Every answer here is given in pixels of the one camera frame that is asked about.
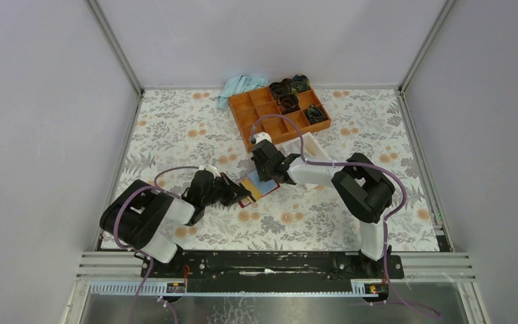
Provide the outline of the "gold credit card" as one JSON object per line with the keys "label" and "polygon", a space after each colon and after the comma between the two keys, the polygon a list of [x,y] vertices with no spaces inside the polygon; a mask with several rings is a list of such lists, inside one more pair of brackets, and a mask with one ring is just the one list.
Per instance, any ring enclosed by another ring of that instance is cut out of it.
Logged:
{"label": "gold credit card", "polygon": [[250,192],[248,196],[246,196],[240,201],[241,206],[247,206],[252,203],[255,203],[257,200],[261,199],[264,196],[263,193],[261,193],[261,191],[257,189],[255,184],[248,178],[243,179],[239,183],[239,185],[245,188],[248,192]]}

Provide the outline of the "red leather card holder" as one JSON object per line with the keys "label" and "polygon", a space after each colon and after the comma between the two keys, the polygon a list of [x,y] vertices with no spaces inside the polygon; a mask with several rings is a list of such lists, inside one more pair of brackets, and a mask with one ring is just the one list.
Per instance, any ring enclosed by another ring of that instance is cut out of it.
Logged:
{"label": "red leather card holder", "polygon": [[256,170],[250,172],[248,175],[243,177],[241,180],[238,180],[237,184],[239,184],[245,178],[250,179],[255,184],[257,189],[259,189],[259,191],[261,191],[261,193],[263,193],[264,196],[266,196],[266,195],[270,194],[271,192],[273,192],[273,191],[277,190],[278,188],[280,188],[280,184],[277,183],[274,180],[269,180],[267,182],[261,181],[260,178],[259,178],[258,172]]}

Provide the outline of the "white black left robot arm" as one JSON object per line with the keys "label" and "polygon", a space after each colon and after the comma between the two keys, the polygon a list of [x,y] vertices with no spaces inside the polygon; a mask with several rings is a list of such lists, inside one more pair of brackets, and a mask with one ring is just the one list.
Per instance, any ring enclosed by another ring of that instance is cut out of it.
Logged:
{"label": "white black left robot arm", "polygon": [[193,226],[206,207],[230,207],[251,195],[243,185],[211,167],[197,168],[179,196],[136,180],[105,209],[99,227],[114,237],[118,247],[145,254],[156,260],[156,268],[165,277],[175,277],[182,268],[177,255],[181,248],[168,237],[166,224]]}

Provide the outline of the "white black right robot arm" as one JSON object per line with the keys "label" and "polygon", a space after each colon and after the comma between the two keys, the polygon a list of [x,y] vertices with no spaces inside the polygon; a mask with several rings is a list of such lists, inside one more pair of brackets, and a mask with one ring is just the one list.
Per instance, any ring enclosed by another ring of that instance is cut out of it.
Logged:
{"label": "white black right robot arm", "polygon": [[353,154],[340,165],[331,161],[309,161],[299,154],[285,156],[268,140],[257,142],[252,149],[260,180],[280,184],[316,185],[333,188],[348,211],[359,221],[361,272],[376,278],[386,270],[384,255],[390,250],[384,234],[382,214],[392,204],[395,187],[381,172],[372,167],[361,153]]}

